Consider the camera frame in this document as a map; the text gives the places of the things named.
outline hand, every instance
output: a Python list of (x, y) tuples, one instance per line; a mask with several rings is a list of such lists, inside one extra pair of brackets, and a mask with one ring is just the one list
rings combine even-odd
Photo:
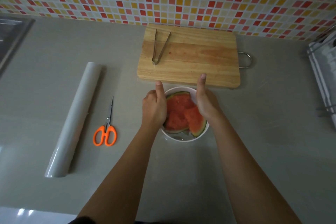
[(167, 99), (162, 82), (157, 81), (155, 90), (142, 100), (142, 124), (147, 128), (159, 129), (167, 117)]
[(207, 74), (203, 73), (198, 78), (196, 100), (198, 110), (201, 115), (209, 122), (211, 125), (213, 120), (224, 116), (216, 96), (208, 89), (205, 88), (205, 80)]

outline wooden cutting board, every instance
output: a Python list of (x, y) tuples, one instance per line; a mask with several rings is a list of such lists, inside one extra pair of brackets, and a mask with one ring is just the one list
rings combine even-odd
[[(152, 64), (155, 30), (156, 60), (171, 31), (156, 66)], [(209, 86), (239, 86), (237, 44), (233, 33), (155, 24), (146, 27), (137, 71), (139, 78), (195, 85), (201, 73), (207, 73)]]

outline scissors handle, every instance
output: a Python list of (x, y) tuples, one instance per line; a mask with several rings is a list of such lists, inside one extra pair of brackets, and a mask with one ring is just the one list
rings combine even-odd
[[(100, 138), (100, 142), (98, 143), (97, 142), (97, 133), (101, 131), (101, 138)], [(113, 141), (109, 144), (109, 136), (110, 136), (110, 132), (113, 132), (114, 133), (114, 138), (113, 138)], [(116, 142), (117, 140), (117, 132), (115, 130), (115, 128), (113, 126), (109, 126), (107, 128), (107, 131), (105, 132), (105, 126), (100, 126), (96, 132), (94, 133), (93, 135), (93, 144), (95, 146), (101, 146), (103, 144), (103, 142), (105, 141), (105, 145), (106, 146), (112, 146), (114, 145), (114, 143)]]

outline metal tongs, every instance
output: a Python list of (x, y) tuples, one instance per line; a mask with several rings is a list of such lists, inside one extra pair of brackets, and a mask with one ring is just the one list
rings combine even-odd
[(169, 35), (168, 35), (168, 37), (167, 37), (167, 39), (166, 39), (166, 42), (165, 42), (164, 46), (162, 47), (162, 50), (161, 50), (161, 52), (160, 52), (159, 57), (157, 58), (157, 61), (154, 61), (154, 58), (155, 58), (156, 34), (157, 34), (157, 30), (155, 30), (154, 50), (153, 50), (153, 58), (152, 58), (152, 63), (153, 63), (154, 66), (156, 66), (156, 65), (159, 63), (160, 59), (161, 59), (161, 56), (162, 56), (162, 54), (163, 54), (163, 52), (164, 52), (164, 50), (165, 50), (165, 48), (166, 48), (168, 39), (170, 38), (171, 31), (169, 32)]

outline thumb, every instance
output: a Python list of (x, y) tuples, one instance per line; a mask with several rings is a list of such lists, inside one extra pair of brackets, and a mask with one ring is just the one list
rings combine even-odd
[(155, 91), (156, 91), (157, 98), (166, 98), (165, 90), (163, 89), (163, 85), (161, 81), (156, 82)]
[(205, 80), (207, 78), (207, 74), (203, 73), (200, 75), (197, 81), (197, 92), (203, 94), (205, 93)]

